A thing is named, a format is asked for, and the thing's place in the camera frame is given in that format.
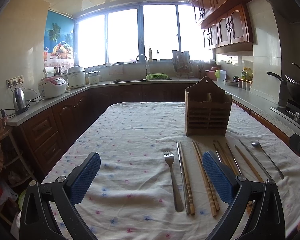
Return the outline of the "ridged wooden chopstick pair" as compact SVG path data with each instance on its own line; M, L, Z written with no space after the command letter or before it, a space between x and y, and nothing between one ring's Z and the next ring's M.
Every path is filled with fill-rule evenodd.
M212 191L211 191L211 188L210 188L209 181L207 179L207 175L206 175L206 173L204 171L204 168L203 168L202 158L201 158L200 153L198 151L197 144L194 140L192 140L192 144L193 144L193 148L194 148L197 160L198 160L199 169L200 169L200 172L202 174L204 186L205 186L205 189L206 189L206 192L207 192L207 197L208 197L208 200L209 200L211 213L212 213L213 217L216 217L217 216L216 205L215 205L215 201L213 199L213 195L212 195Z
M197 147L198 147L198 151L199 151L199 153L200 153L200 156L201 156L201 158L202 158L202 163L203 163L203 155L202 155L202 153L201 153L201 151L200 151L200 149L199 149L198 144L197 144ZM210 178L208 177L208 175L207 175L207 179L208 179L209 184L210 184L210 188L211 188L211 191L212 191L213 199L214 199L215 205L216 205L216 210L217 210L217 213L218 213L218 211L220 210L220 207L219 207L219 203L218 203L218 200L217 200L217 197L216 197L215 189L213 188L213 185L212 185L212 183L211 183Z

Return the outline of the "long metal spoon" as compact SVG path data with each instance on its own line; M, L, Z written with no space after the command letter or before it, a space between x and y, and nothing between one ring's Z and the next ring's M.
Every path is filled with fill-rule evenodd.
M255 148L259 148L264 154L265 156L270 160L270 162L272 163L272 165L275 167L275 169L277 170L277 172L280 175L281 179L284 179L285 176L283 175L282 171L278 168L278 166L274 163L274 161L271 159L271 157L266 153L266 151L262 148L261 144L257 141L252 142L251 143L252 146L254 146Z

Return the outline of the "stainless steel fork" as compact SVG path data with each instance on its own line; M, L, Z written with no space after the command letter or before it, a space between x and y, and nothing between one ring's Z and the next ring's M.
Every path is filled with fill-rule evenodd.
M173 188L174 208L177 212L181 212L181 211L183 211L184 206L183 206L183 202L181 200L181 195L180 195L178 185L177 185L177 182L175 179L175 175L173 172L174 154L171 151L165 150L164 151L164 159L170 169L172 188Z

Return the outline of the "dark thin chopstick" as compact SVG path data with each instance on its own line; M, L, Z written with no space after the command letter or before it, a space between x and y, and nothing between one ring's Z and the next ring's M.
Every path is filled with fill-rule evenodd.
M239 164L238 164L238 162L237 162L237 160L236 160L236 158L235 158L235 156L234 156L234 154L233 154L233 152L232 152L232 150L231 150L231 148L230 148L230 146L229 146L229 144L228 144L227 142L226 142L226 146L227 146L227 148L228 148L228 150L229 150L229 152L230 152L231 157L233 158L233 161L234 161L234 163L235 163L235 166L236 166L236 168L237 168L239 174L240 174L240 175L243 175L243 173L242 173L242 171L241 171L241 168L240 168L240 166L239 166Z

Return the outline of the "chrome kitchen faucet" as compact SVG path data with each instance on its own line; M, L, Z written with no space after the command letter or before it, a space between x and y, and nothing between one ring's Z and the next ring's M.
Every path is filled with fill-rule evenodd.
M144 54L139 54L136 59L136 63L144 63L145 64L145 76L147 76L150 73L150 67L149 67L149 61L146 55Z

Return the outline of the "gas stove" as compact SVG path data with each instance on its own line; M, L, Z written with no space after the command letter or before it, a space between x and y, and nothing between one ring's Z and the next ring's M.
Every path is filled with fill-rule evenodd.
M271 107L270 109L300 128L300 105L295 101L288 99L285 106Z

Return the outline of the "white seasoning jars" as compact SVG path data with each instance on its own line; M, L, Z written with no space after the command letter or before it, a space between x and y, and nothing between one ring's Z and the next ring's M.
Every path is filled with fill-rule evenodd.
M238 87L244 90L249 91L251 88L251 82L249 80L238 80Z

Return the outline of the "yellow oil bottles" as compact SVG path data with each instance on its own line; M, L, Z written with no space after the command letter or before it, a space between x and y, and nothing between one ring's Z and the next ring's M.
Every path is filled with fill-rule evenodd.
M253 81L253 71L250 67L243 67L241 79L252 83Z

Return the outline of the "wooden utensil holder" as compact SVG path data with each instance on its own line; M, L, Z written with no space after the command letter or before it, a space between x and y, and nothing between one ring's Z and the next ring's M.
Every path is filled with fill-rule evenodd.
M226 134L232 96L209 77L185 89L185 133L191 135Z

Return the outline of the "white floral tablecloth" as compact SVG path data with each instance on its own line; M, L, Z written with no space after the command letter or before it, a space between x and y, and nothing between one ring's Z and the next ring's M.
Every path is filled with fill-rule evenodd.
M300 159L276 135L247 112L232 106L224 137L195 137L202 152L215 151L217 140L225 152L229 144L243 174L255 175L235 145L263 179L266 174L239 139L276 181L282 201L286 231L300 220ZM174 208L170 169L164 151L177 151L180 141L186 159L196 213L189 216ZM285 176L259 149L259 142ZM205 239L218 222L211 214L203 178L185 135L185 104L180 102L117 103L110 106L67 150L45 178L53 182L68 175L89 153L101 157L101 168L85 198L76 208L99 239ZM182 187L179 162L173 163L178 187Z

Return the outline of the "steel electric kettle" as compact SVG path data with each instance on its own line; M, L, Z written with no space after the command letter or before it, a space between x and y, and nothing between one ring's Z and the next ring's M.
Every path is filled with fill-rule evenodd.
M24 92L19 87L13 91L13 105L16 115L20 115L29 109Z

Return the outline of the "white pink rice cooker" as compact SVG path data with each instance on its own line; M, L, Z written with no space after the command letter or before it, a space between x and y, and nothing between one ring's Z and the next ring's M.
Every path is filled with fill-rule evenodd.
M38 83L38 90L42 99L61 96L66 91L66 81L62 77L47 77Z

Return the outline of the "dish drying rack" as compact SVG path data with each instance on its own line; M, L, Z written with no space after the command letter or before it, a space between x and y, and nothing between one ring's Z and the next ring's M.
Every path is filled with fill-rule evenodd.
M177 78L193 77L192 62L189 51L172 50L172 64Z

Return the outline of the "tropical fruit poster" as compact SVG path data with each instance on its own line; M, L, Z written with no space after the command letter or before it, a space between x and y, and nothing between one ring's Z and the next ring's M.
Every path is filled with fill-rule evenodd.
M44 67L60 67L65 71L74 66L74 27L73 19L48 11L44 31Z

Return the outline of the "upper wooden wall cabinets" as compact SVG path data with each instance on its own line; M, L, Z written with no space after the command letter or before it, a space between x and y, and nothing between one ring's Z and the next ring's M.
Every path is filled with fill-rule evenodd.
M253 51L253 30L247 9L252 0L190 0L204 49L216 53Z

